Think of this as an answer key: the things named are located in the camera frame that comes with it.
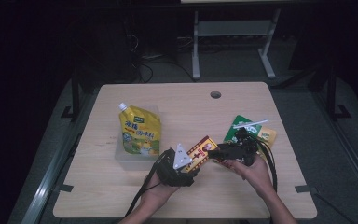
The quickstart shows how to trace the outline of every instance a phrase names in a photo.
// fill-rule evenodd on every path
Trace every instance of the hand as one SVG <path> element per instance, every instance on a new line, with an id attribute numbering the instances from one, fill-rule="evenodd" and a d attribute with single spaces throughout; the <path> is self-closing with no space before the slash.
<path id="1" fill-rule="evenodd" d="M 147 191 L 141 196 L 139 205 L 125 218 L 120 224 L 144 223 L 153 216 L 162 205 L 173 195 L 180 187 L 171 187 L 160 182 L 158 175 L 153 173 L 152 178 L 147 184 Z"/>
<path id="2" fill-rule="evenodd" d="M 231 169 L 240 175 L 243 180 L 248 180 L 249 184 L 261 198 L 275 191 L 269 178 L 269 168 L 259 155 L 255 155 L 255 162 L 249 167 L 235 160 L 227 162 L 231 166 Z"/>

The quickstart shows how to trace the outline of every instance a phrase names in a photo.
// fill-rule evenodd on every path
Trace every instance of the person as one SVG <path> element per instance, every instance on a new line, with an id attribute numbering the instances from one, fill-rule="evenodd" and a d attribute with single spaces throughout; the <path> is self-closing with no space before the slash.
<path id="1" fill-rule="evenodd" d="M 265 161 L 258 155 L 255 156 L 255 162 L 247 167 L 236 160 L 227 161 L 230 167 L 247 180 L 255 189 L 257 195 L 261 197 L 266 204 L 274 224 L 292 224 L 297 223 L 293 215 L 287 209 L 281 198 L 275 192 L 269 178 L 269 169 Z M 156 173 L 153 174 L 148 187 L 155 186 L 159 183 Z M 139 205 L 126 217 L 120 224 L 144 223 L 162 207 L 168 199 L 180 187 L 170 187 L 158 184 L 156 187 L 147 190 L 141 197 Z"/>

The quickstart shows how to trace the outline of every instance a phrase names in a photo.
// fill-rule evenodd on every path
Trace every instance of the dark background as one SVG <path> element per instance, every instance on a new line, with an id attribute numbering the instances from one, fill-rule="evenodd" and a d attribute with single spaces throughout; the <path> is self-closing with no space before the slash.
<path id="1" fill-rule="evenodd" d="M 177 35 L 192 35 L 191 12 L 175 13 L 176 17 L 163 11 L 140 15 L 137 19 L 149 21 L 138 20 L 132 28 L 151 45 L 174 52 L 169 46 Z M 136 57 L 127 51 L 122 14 L 94 11 L 85 18 L 84 13 L 68 13 L 60 1 L 0 1 L 0 223 L 8 220 L 73 71 L 83 71 L 82 85 L 90 91 L 104 83 L 134 79 L 136 71 L 129 64 Z M 335 7 L 285 7 L 275 37 L 290 35 L 298 39 L 293 68 L 305 69 L 333 49 L 337 75 L 358 96 L 358 1 Z M 114 58 L 115 63 L 101 66 L 73 39 L 98 61 Z M 104 47 L 112 43 L 112 50 Z M 79 62 L 87 66 L 76 67 Z"/>

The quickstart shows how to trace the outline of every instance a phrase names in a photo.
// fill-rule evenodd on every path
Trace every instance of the floor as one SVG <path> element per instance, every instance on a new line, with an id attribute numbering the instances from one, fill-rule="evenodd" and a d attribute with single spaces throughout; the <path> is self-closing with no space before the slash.
<path id="1" fill-rule="evenodd" d="M 268 57 L 277 75 L 275 79 L 266 77 L 262 63 L 258 58 L 257 48 L 263 40 L 247 39 L 244 44 L 218 51 L 203 51 L 200 54 L 201 79 L 198 82 L 243 82 L 262 81 L 271 86 L 282 83 L 299 71 L 288 70 L 296 40 L 274 40 Z M 135 80 L 142 88 L 143 82 L 149 83 L 193 82 L 191 72 L 191 53 L 184 50 L 178 53 L 176 60 L 170 57 L 157 57 L 144 60 L 140 67 L 140 76 Z M 324 109 L 325 89 L 319 93 L 310 92 L 307 84 L 311 76 L 299 80 L 286 89 L 272 89 L 271 93 L 280 111 L 283 124 L 289 134 L 298 162 L 309 186 L 319 190 L 314 201 L 318 216 L 312 220 L 299 220 L 299 223 L 358 223 L 358 167 L 353 165 L 355 152 L 358 158 L 358 102 L 351 87 L 342 80 L 337 81 L 337 104 L 345 105 L 350 111 L 351 119 L 332 122 Z M 71 83 L 69 82 L 56 104 L 48 128 L 40 144 L 31 172 L 14 208 L 8 223 L 21 223 L 36 190 L 44 180 L 49 166 L 55 160 L 57 150 L 72 147 L 76 138 L 82 133 L 93 102 L 98 95 L 81 93 L 81 112 L 71 122 L 62 119 L 62 111 L 71 105 Z M 69 156 L 59 171 L 54 186 L 59 186 L 70 165 Z M 53 187 L 49 190 L 46 203 L 37 223 L 115 223 L 112 218 L 73 218 L 61 219 L 52 215 L 52 208 L 59 192 Z M 249 220 L 250 223 L 269 223 L 268 220 Z M 151 219 L 147 223 L 167 223 L 167 220 Z M 244 223 L 239 220 L 170 220 L 179 223 Z"/>

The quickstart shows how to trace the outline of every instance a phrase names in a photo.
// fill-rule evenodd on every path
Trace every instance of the wooden tabletop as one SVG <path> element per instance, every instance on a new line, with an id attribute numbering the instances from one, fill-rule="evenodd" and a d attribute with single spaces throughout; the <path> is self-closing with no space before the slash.
<path id="1" fill-rule="evenodd" d="M 221 97 L 211 97 L 219 91 Z M 221 143 L 237 115 L 277 132 L 272 147 L 278 194 L 295 218 L 314 218 L 315 205 L 306 185 L 280 115 L 262 82 L 215 82 L 105 85 L 101 88 L 75 157 L 64 180 L 73 186 L 61 191 L 56 217 L 123 217 L 148 171 L 124 170 L 115 159 L 120 103 L 156 105 L 161 115 L 161 149 L 181 143 L 190 149 L 205 135 Z M 266 218 L 269 210 L 255 190 L 238 175 L 212 161 L 201 166 L 191 187 L 180 188 L 156 212 L 162 218 Z"/>

